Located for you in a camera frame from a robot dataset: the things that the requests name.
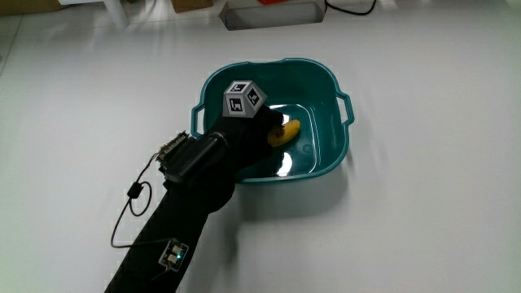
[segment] white tabletop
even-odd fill
[[[0,291],[100,292],[126,191],[189,129],[212,72],[315,59],[351,96],[331,173],[238,186],[178,292],[518,292],[521,11],[382,2],[365,18],[226,31],[215,17],[27,33],[0,76]],[[118,243],[143,218],[126,215]],[[140,198],[143,206],[146,196]]]

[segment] wire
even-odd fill
[[[135,186],[140,186],[141,187],[139,190],[137,190],[137,192],[136,192],[137,194],[135,195],[135,197],[129,197],[129,200],[127,200],[125,206],[123,207],[123,210],[121,211],[120,216],[117,218],[117,222],[116,222],[116,225],[114,226],[114,230],[112,231],[112,236],[111,236],[111,246],[114,247],[114,248],[131,248],[131,247],[137,247],[137,246],[142,246],[142,245],[150,245],[150,244],[154,244],[154,243],[163,243],[163,242],[172,240],[171,238],[164,238],[164,239],[146,241],[146,242],[142,242],[142,243],[135,243],[135,244],[129,244],[129,245],[116,245],[116,244],[114,244],[114,237],[116,236],[117,227],[120,224],[121,218],[123,217],[123,214],[125,213],[125,210],[127,209],[127,207],[130,207],[130,212],[134,216],[142,216],[147,211],[148,207],[150,206],[150,202],[152,200],[152,185],[148,181],[139,182],[139,179],[141,179],[141,176],[145,173],[145,171],[148,169],[148,167],[150,167],[150,164],[152,163],[152,160],[154,160],[158,154],[159,154],[159,152],[157,152],[154,155],[152,155],[152,157],[148,161],[147,166],[141,171],[141,173],[139,173],[138,179],[133,184],[133,187],[130,188],[132,190]],[[143,185],[147,185],[148,186],[148,201],[147,201],[146,207],[142,210],[142,212],[136,213],[134,211],[134,208],[132,208],[132,199],[136,199],[139,196],[139,193],[141,193]]]
[[[162,275],[166,274],[169,272],[171,266],[170,266],[170,262],[169,262],[169,266],[166,267],[166,270],[164,272],[161,272],[159,274],[157,274],[155,277],[152,278],[152,280],[150,280],[151,282],[154,282],[157,278],[161,277]]]
[[[340,11],[340,12],[343,12],[343,13],[349,13],[349,14],[352,14],[352,15],[358,15],[358,16],[368,15],[369,13],[372,12],[372,10],[374,9],[374,5],[376,4],[376,0],[374,0],[373,1],[373,5],[371,6],[371,8],[367,12],[355,12],[355,11],[347,11],[345,9],[332,6],[327,0],[324,0],[324,1],[326,2],[326,6],[327,7],[331,7],[331,9],[335,9],[336,11]]]

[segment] red object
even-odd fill
[[[286,0],[257,0],[257,1],[262,3],[262,4],[264,4],[264,5],[269,5],[269,4],[283,2],[283,1],[286,1]]]

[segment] black cord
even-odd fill
[[[335,9],[336,11],[340,11],[340,12],[343,12],[343,13],[349,13],[349,14],[352,14],[352,15],[359,15],[359,16],[364,16],[364,15],[368,15],[369,13],[371,13],[372,10],[374,9],[374,5],[376,4],[376,0],[374,0],[373,1],[373,6],[371,6],[371,8],[367,12],[355,12],[355,11],[347,11],[345,9],[332,6],[327,0],[324,0],[324,1],[326,2],[326,6],[327,7],[331,7],[331,9]]]
[[[114,230],[112,231],[111,246],[114,248],[130,248],[130,247],[137,247],[137,246],[142,246],[142,245],[150,245],[150,244],[154,244],[154,243],[163,243],[163,242],[172,240],[171,238],[164,238],[164,239],[146,241],[146,242],[142,242],[142,243],[135,243],[135,244],[129,244],[129,245],[114,244],[114,237],[116,236],[117,227],[120,224],[121,218],[123,217],[123,214],[125,213],[125,210],[127,209],[127,207],[130,206],[130,212],[132,212],[132,214],[134,216],[142,216],[147,211],[148,207],[150,206],[150,202],[152,200],[152,185],[148,181],[139,182],[139,179],[141,179],[141,176],[145,173],[145,171],[148,169],[148,167],[150,167],[152,160],[154,160],[158,154],[159,153],[155,153],[154,155],[152,155],[152,157],[148,161],[147,166],[141,171],[141,173],[138,176],[138,179],[132,184],[132,186],[129,189],[129,192],[127,193],[127,195],[129,196],[129,200],[127,200],[125,206],[123,207],[120,217],[118,217],[116,225],[114,226]],[[139,197],[139,195],[141,194],[141,191],[143,189],[143,185],[148,186],[148,192],[149,192],[148,193],[148,202],[147,202],[146,207],[142,210],[142,212],[136,213],[134,211],[134,209],[132,208],[132,199],[136,199]]]

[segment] apriltag cube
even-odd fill
[[[222,115],[253,118],[266,98],[266,94],[253,81],[234,81],[224,93]]]

